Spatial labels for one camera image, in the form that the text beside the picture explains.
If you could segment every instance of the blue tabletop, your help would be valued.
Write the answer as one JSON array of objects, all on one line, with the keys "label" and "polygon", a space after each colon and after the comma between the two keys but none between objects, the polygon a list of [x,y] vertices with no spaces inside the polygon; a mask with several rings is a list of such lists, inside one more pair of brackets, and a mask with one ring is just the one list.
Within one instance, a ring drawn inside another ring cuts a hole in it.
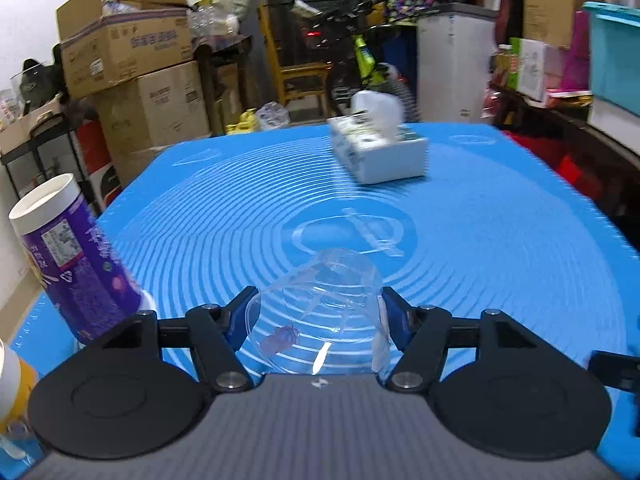
[{"label": "blue tabletop", "polygon": [[[161,317],[225,304],[316,251],[345,247],[366,254],[411,304],[459,317],[500,308],[582,365],[595,349],[640,348],[638,256],[590,200],[491,127],[415,130],[430,139],[428,177],[366,187],[332,157],[326,126],[179,144],[99,223]],[[71,354],[46,296],[13,347],[41,373]],[[239,357],[257,375],[265,365],[254,354],[247,343]],[[473,357],[452,352],[445,373]],[[167,358],[191,370],[187,351]],[[632,398],[610,393],[600,454],[634,478]]]}]

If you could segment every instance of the open cardboard box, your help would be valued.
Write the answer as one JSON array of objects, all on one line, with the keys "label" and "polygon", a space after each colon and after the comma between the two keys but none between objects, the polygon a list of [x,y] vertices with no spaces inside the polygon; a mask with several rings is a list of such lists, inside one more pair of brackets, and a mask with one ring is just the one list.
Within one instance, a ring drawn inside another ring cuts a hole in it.
[{"label": "open cardboard box", "polygon": [[102,0],[69,0],[56,11],[62,67],[74,98],[190,61],[186,0],[128,0],[138,12],[102,15]]}]

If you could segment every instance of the teal plastic box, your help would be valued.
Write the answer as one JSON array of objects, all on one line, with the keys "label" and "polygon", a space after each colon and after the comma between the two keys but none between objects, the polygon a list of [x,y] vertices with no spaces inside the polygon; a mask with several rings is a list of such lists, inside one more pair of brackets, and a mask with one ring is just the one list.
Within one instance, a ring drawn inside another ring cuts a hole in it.
[{"label": "teal plastic box", "polygon": [[586,2],[591,13],[591,91],[640,116],[640,10]]}]

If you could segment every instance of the metal bolt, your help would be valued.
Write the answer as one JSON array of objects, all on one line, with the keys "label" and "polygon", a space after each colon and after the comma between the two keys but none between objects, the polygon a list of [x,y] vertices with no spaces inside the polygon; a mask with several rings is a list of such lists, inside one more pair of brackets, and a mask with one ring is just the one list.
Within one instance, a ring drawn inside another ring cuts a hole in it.
[{"label": "metal bolt", "polygon": [[239,372],[224,372],[216,377],[216,384],[225,390],[237,390],[246,384],[246,377]]},{"label": "metal bolt", "polygon": [[414,372],[398,372],[391,376],[391,382],[403,390],[413,390],[422,384],[422,377]]}]

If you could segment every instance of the purple canister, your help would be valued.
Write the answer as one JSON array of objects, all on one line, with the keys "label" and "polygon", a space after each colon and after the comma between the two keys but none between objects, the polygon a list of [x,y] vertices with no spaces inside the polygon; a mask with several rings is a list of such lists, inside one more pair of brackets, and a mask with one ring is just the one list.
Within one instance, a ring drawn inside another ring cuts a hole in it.
[{"label": "purple canister", "polygon": [[82,344],[153,308],[96,224],[73,174],[32,190],[9,220],[49,299]]}]

